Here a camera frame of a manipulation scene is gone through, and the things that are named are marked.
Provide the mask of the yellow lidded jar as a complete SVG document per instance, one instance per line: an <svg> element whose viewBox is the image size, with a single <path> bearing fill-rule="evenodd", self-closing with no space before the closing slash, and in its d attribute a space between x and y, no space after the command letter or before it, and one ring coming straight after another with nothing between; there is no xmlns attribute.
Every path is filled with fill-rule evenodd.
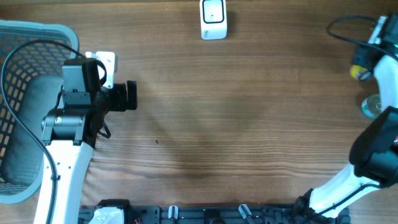
<svg viewBox="0 0 398 224"><path fill-rule="evenodd" d="M352 65L349 73L352 78L361 82L366 82L373 76L367 68L361 67L359 65Z"/></svg>

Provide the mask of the silver tin can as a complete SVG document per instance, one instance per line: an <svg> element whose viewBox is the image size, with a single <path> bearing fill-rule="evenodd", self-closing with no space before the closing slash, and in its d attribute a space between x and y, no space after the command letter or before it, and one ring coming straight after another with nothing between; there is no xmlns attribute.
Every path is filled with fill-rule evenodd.
<svg viewBox="0 0 398 224"><path fill-rule="evenodd" d="M364 115L376 119L382 113L382 106L379 94L373 94L363 100L361 110Z"/></svg>

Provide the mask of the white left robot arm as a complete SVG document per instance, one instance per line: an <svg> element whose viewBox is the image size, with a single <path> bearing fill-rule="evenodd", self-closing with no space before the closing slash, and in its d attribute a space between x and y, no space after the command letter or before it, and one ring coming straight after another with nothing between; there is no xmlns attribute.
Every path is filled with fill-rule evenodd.
<svg viewBox="0 0 398 224"><path fill-rule="evenodd" d="M35 223L76 223L83 183L97 135L110 132L110 111L136 110L137 83L115 84L115 57L68 59L62 66L63 87L55 107L42 120L42 141L52 157L44 162Z"/></svg>

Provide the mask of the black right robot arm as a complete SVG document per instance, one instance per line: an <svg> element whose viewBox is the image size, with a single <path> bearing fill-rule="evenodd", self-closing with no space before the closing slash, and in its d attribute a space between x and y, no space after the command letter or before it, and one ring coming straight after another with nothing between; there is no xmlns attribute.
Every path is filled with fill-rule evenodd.
<svg viewBox="0 0 398 224"><path fill-rule="evenodd" d="M367 41L332 32L335 24L353 19L374 23ZM348 223L346 209L350 204L397 183L397 13L378 19L341 16L327 25L326 33L357 46L351 76L361 82L376 79L380 113L351 146L348 164L324 185L308 190L290 207L292 223Z"/></svg>

